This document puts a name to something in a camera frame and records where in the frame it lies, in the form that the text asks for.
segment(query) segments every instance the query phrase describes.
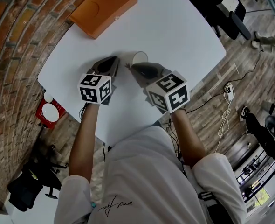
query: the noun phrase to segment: white shirt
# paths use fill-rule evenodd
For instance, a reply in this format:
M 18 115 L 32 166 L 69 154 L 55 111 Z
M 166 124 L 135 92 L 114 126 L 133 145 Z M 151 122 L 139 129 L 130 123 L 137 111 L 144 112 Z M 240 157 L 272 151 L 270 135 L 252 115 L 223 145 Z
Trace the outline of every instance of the white shirt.
M 93 210 L 89 182 L 69 176 L 63 183 L 55 224 L 207 224 L 198 195 L 182 173 L 172 141 L 160 127 L 149 127 L 115 145 L 107 155 L 103 198 Z M 235 224 L 246 208 L 224 155 L 210 154 L 193 168 L 198 184 L 211 191 Z

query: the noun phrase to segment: person's leg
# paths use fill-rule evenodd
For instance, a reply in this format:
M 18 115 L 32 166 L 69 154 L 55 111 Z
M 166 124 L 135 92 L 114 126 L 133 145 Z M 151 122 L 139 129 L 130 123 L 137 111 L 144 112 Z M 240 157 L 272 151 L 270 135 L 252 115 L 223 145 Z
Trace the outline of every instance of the person's leg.
M 260 125 L 255 115 L 252 114 L 246 106 L 243 108 L 240 115 L 240 120 L 243 121 L 244 119 L 247 124 L 247 133 L 251 133 L 255 136 L 267 155 L 275 157 L 271 135 L 265 127 Z
M 259 35 L 256 35 L 258 41 L 261 43 L 261 44 L 265 44 L 265 45 L 272 45 L 272 46 L 275 46 L 275 36 L 271 36 L 271 37 L 263 37 L 263 36 L 260 36 Z

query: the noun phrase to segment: shoe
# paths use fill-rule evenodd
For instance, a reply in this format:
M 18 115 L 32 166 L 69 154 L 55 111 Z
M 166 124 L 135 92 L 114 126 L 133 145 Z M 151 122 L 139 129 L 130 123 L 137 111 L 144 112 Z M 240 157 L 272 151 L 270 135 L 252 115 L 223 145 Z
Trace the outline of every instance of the shoe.
M 260 42 L 261 36 L 258 32 L 254 32 L 254 40 L 256 42 Z
M 260 49 L 260 43 L 256 41 L 251 41 L 251 46 L 255 49 Z
M 249 108 L 247 106 L 243 107 L 241 114 L 240 114 L 240 122 L 242 122 L 246 118 L 248 113 L 250 113 Z

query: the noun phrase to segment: brick wall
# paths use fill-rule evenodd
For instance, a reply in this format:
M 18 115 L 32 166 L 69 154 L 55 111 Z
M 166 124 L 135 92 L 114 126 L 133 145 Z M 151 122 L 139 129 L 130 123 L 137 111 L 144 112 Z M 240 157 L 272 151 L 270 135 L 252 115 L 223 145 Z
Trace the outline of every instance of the brick wall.
M 36 77 L 84 0 L 0 0 L 0 208 L 40 130 Z

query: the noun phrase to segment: white cable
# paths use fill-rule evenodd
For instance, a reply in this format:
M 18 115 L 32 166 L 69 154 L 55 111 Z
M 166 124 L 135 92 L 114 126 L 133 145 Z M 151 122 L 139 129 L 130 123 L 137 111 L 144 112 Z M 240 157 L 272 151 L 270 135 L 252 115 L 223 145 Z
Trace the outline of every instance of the white cable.
M 231 112 L 231 102 L 232 102 L 233 99 L 229 101 L 229 100 L 226 98 L 226 94 L 227 94 L 227 91 L 228 91 L 228 87 L 229 87 L 229 86 L 232 86 L 231 92 L 233 93 L 233 97 L 235 96 L 235 91 L 234 91 L 233 85 L 232 85 L 231 83 L 228 83 L 228 84 L 226 85 L 226 87 L 225 87 L 225 93 L 223 94 L 223 96 L 224 96 L 224 98 L 225 98 L 225 100 L 226 100 L 228 106 L 227 106 L 227 109 L 223 112 L 222 117 L 221 117 L 221 118 L 222 118 L 222 123 L 221 123 L 221 125 L 220 125 L 220 129 L 218 130 L 218 136 L 220 137 L 220 140 L 221 140 L 221 137 L 222 137 L 226 132 L 228 132 L 229 129 L 230 129 L 228 116 L 229 116 L 229 114 L 230 114 L 230 112 Z M 216 151 L 217 151 L 217 149 L 218 149 L 218 146 L 220 145 L 220 140 L 219 140 L 218 145 L 217 145 L 217 147 L 216 147 L 216 149 L 215 149 L 215 153 L 216 153 Z

